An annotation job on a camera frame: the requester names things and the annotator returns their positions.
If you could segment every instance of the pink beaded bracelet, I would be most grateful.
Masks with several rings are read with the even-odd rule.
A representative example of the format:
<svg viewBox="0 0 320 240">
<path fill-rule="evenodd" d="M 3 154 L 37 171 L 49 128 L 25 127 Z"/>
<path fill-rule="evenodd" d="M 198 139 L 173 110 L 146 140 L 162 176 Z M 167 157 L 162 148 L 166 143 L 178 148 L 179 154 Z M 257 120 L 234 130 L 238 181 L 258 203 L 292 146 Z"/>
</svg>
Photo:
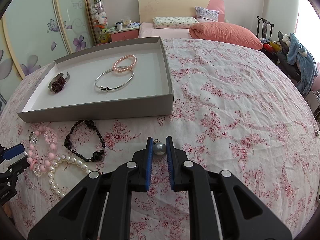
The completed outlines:
<svg viewBox="0 0 320 240">
<path fill-rule="evenodd" d="M 124 59 L 129 58 L 129 57 L 131 57 L 131 58 L 133 59 L 133 62 L 131 63 L 131 65 L 130 65 L 129 67 L 126 67 L 125 69 L 118 69 L 118 68 L 116 68 L 116 66 L 117 66 L 121 61 L 123 61 Z M 113 68 L 114 71 L 116 71 L 116 72 L 118 72 L 118 73 L 121 73 L 121 72 L 125 72 L 125 71 L 131 70 L 136 63 L 137 63 L 137 58 L 136 58 L 134 55 L 129 54 L 129 55 L 123 56 L 123 57 L 121 57 L 120 59 L 118 59 L 118 60 L 113 64 L 113 67 L 112 67 L 112 68 Z"/>
<path fill-rule="evenodd" d="M 44 163 L 39 164 L 37 160 L 33 158 L 33 151 L 36 148 L 38 136 L 40 136 L 41 133 L 44 134 L 45 142 L 49 144 L 50 152 L 48 153 L 48 159 L 45 159 Z M 30 170 L 33 170 L 38 177 L 47 172 L 48 168 L 52 165 L 52 161 L 56 158 L 57 138 L 58 136 L 55 130 L 46 125 L 40 125 L 38 130 L 31 132 L 29 135 L 29 150 L 24 151 L 24 155 L 28 156 L 27 161 L 30 164 Z"/>
</svg>

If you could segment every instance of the pink pillow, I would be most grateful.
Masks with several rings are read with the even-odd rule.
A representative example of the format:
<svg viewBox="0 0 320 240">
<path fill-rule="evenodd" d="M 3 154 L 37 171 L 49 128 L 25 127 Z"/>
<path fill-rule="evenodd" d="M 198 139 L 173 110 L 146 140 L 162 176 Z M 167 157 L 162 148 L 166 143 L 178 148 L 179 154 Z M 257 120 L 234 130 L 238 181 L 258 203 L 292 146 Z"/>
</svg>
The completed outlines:
<svg viewBox="0 0 320 240">
<path fill-rule="evenodd" d="M 254 34 L 239 25 L 223 22 L 195 23 L 189 29 L 193 39 L 222 41 L 251 49 L 262 49 L 263 45 Z"/>
</svg>

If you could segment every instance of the wooden chair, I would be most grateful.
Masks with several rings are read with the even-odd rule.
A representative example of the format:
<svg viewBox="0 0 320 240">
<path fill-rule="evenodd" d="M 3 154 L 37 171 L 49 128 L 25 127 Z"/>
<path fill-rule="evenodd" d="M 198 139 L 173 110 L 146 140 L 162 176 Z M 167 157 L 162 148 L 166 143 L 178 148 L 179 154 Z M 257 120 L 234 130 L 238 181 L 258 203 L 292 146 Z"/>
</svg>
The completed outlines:
<svg viewBox="0 0 320 240">
<path fill-rule="evenodd" d="M 270 29 L 270 37 L 272 35 L 272 27 L 274 27 L 275 25 L 272 24 L 271 22 L 267 21 L 266 19 L 260 18 L 259 16 L 257 16 L 258 18 L 258 28 L 257 28 L 257 38 L 259 36 L 259 26 L 260 26 L 260 21 L 263 21 L 263 25 L 262 25 L 262 38 L 266 38 L 267 37 L 267 27 L 268 24 L 271 25 L 271 29 Z"/>
</svg>

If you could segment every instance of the white pearl necklace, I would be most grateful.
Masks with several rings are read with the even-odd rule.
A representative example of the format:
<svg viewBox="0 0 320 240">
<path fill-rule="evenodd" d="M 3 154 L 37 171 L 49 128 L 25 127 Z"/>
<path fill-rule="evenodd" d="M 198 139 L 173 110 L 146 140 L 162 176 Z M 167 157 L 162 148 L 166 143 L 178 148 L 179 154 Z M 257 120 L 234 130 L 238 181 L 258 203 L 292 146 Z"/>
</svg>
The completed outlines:
<svg viewBox="0 0 320 240">
<path fill-rule="evenodd" d="M 52 161 L 52 165 L 49 167 L 48 177 L 49 177 L 49 185 L 53 193 L 57 195 L 60 198 L 65 197 L 65 193 L 60 191 L 56 182 L 54 181 L 54 173 L 56 172 L 56 168 L 59 166 L 60 163 L 67 162 L 72 163 L 79 168 L 81 168 L 86 175 L 88 175 L 92 170 L 89 169 L 87 163 L 82 162 L 81 159 L 76 159 L 75 157 L 70 157 L 69 155 L 63 154 L 60 156 L 57 156 L 55 160 Z"/>
</svg>

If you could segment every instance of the floral bedsheet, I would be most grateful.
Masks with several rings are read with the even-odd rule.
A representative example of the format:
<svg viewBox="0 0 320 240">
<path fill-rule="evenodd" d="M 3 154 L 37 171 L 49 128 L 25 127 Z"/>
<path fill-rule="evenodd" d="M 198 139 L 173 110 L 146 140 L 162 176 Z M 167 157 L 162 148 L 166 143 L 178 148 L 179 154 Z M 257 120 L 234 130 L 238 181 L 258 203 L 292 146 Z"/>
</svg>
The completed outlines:
<svg viewBox="0 0 320 240">
<path fill-rule="evenodd" d="M 314 213 L 319 185 L 319 138 L 305 100 L 290 80 L 261 52 L 222 42 L 164 40 L 174 89 L 170 116 L 97 120 L 107 153 L 92 169 L 113 171 L 145 148 L 148 136 L 175 147 L 209 171 L 228 169 L 276 214 L 296 236 Z M 0 117 L 0 142 L 6 147 L 28 145 L 39 123 L 24 123 L 15 113 L 19 103 L 44 71 L 28 75 Z M 60 154 L 74 122 L 54 122 Z M 71 138 L 76 151 L 90 157 L 100 149 L 99 138 L 79 126 Z M 43 139 L 35 156 L 42 161 L 48 147 Z M 10 162 L 1 165 L 6 171 Z M 62 163 L 55 173 L 66 193 L 84 173 Z M 165 156 L 155 156 L 150 190 L 133 193 L 130 238 L 189 239 L 187 192 L 169 187 Z M 17 195 L 10 200 L 16 226 L 25 236 L 57 202 L 48 177 L 26 170 L 19 176 Z"/>
</svg>

